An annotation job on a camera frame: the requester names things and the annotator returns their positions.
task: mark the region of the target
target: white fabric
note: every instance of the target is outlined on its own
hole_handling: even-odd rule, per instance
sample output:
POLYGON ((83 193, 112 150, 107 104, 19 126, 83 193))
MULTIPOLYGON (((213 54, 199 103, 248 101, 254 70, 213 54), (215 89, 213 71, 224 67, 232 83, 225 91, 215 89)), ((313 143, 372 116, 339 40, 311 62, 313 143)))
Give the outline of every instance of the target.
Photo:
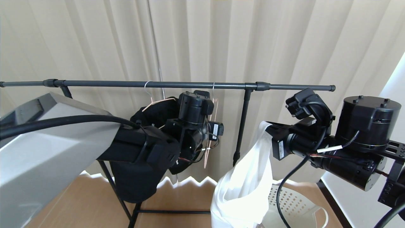
POLYGON ((273 183, 270 155, 271 124, 261 122, 254 145, 215 187, 211 203, 213 228, 255 228, 269 209, 267 197, 273 183))
MULTIPOLYGON (((0 80, 160 81, 160 69, 164 81, 335 84, 335 92, 319 95, 338 120, 344 97, 378 96, 386 84, 405 51, 404 10, 404 0, 0 1, 0 80)), ((143 88, 70 89, 124 118, 150 103, 143 88)), ((60 92, 0 88, 0 115, 50 90, 60 92)), ((147 90, 162 98, 161 89, 147 90)), ((165 89, 166 97, 181 91, 165 89)), ((252 93, 241 151, 261 121, 297 121, 284 108, 295 92, 252 93)), ((180 181, 217 181, 232 168, 243 91, 214 93, 225 134, 207 168, 194 164, 180 181)), ((300 160, 272 159, 275 179, 300 160)), ((316 182, 322 174, 307 164, 292 180, 316 182)))
MULTIPOLYGON (((278 186, 273 185, 271 193, 269 195, 269 210, 262 221, 262 227, 264 228, 285 228, 283 221, 277 210, 276 195, 278 186)), ((300 228, 317 228, 315 212, 323 210, 325 213, 325 222, 322 228, 325 228, 329 221, 328 212, 300 193, 283 188, 280 193, 280 207, 283 212, 284 218, 287 220, 291 227, 300 228)))

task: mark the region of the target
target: beige curtain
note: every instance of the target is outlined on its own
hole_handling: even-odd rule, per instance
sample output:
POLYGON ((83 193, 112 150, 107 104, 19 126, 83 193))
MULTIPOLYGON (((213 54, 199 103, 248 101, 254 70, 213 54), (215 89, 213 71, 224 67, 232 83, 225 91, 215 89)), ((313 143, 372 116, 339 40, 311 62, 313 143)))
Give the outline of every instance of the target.
MULTIPOLYGON (((403 0, 1 1, 1 80, 138 80, 335 84, 319 92, 339 118, 342 99, 378 95, 405 50, 403 0)), ((4 115, 47 91, 1 88, 4 115)), ((150 101, 142 88, 71 88, 79 101, 129 118, 150 101)), ((154 99, 161 89, 148 89, 154 99)), ((183 90, 165 89, 178 96, 183 90)), ((260 121, 294 123, 284 108, 296 91, 253 92, 241 154, 260 121)), ((220 147, 208 165, 178 175, 218 180, 232 167, 243 91, 215 90, 220 147)), ((297 156, 272 159, 280 179, 297 156)), ((295 181, 317 181, 309 164, 295 181)))

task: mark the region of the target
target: white plastic basket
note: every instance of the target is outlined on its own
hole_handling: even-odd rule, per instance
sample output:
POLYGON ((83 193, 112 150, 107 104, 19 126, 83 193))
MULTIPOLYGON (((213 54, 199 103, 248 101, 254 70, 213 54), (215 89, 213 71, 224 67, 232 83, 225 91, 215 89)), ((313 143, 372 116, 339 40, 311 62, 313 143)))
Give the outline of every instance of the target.
MULTIPOLYGON (((269 210, 263 218, 261 228, 284 228, 286 227, 277 211, 276 194, 278 186, 273 185, 269 195, 269 210)), ((315 212, 322 209, 326 220, 322 228, 328 223, 328 213, 318 205, 315 205, 305 196, 298 192, 283 187, 280 192, 280 207, 285 219, 292 228, 317 228, 315 212)))

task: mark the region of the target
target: black metal rod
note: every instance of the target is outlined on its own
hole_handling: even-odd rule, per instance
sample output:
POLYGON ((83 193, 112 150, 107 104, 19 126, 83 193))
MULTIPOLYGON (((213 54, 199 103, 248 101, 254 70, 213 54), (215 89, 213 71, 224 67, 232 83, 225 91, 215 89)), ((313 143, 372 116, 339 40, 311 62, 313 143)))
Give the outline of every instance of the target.
MULTIPOLYGON (((45 80, 43 82, 0 82, 0 87, 9 86, 96 86, 96 87, 146 87, 148 88, 205 88, 213 87, 213 82, 138 82, 138 81, 83 81, 83 80, 45 80)), ((266 82, 256 83, 224 83, 216 82, 216 89, 251 89, 251 90, 302 90, 311 88, 313 90, 334 91, 335 86, 318 85, 282 85, 266 82)))
POLYGON ((115 183, 113 181, 113 178, 111 177, 110 172, 107 169, 107 166, 105 165, 104 161, 98 161, 98 162, 99 162, 105 176, 107 177, 108 182, 110 183, 111 187, 113 188, 113 191, 114 191, 115 195, 117 196, 118 201, 121 204, 122 208, 124 209, 125 214, 127 215, 129 221, 132 221, 132 216, 129 213, 128 207, 125 205, 124 201, 119 197, 119 195, 117 193, 117 188, 115 187, 115 183))
POLYGON ((128 228, 134 228, 136 219, 138 218, 139 210, 141 209, 142 202, 139 202, 135 205, 135 208, 132 212, 132 220, 129 222, 128 228))
POLYGON ((156 214, 211 214, 210 211, 168 211, 168 210, 138 210, 138 213, 156 213, 156 214))
POLYGON ((236 142, 235 153, 233 154, 233 166, 235 166, 236 162, 241 157, 241 144, 242 144, 242 138, 243 138, 243 131, 245 130, 247 108, 249 107, 249 101, 250 101, 251 94, 252 94, 252 90, 245 90, 245 97, 243 98, 241 122, 239 124, 238 140, 236 142))
POLYGON ((65 95, 65 97, 72 98, 72 94, 70 93, 70 90, 67 86, 61 86, 60 88, 62 89, 63 95, 65 95))

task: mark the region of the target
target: brown floor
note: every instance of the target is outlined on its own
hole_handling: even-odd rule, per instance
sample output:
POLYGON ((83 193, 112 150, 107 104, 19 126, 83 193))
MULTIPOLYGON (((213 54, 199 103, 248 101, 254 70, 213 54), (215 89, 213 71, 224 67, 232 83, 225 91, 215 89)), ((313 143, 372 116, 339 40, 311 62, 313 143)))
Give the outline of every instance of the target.
MULTIPOLYGON (((325 208, 329 214, 328 228, 342 227, 333 210, 314 183, 290 182, 291 188, 325 208)), ((155 195, 142 203, 141 209, 198 210, 209 211, 215 184, 209 179, 198 183, 184 180, 174 186, 164 180, 155 195)), ((134 204, 127 204, 132 213, 134 204)), ((318 224, 325 216, 317 213, 318 224)), ((28 225, 28 228, 111 228, 127 227, 126 217, 110 184, 103 177, 82 174, 52 202, 50 202, 28 225)), ((140 213, 136 228, 159 227, 211 227, 210 215, 173 215, 140 213)))

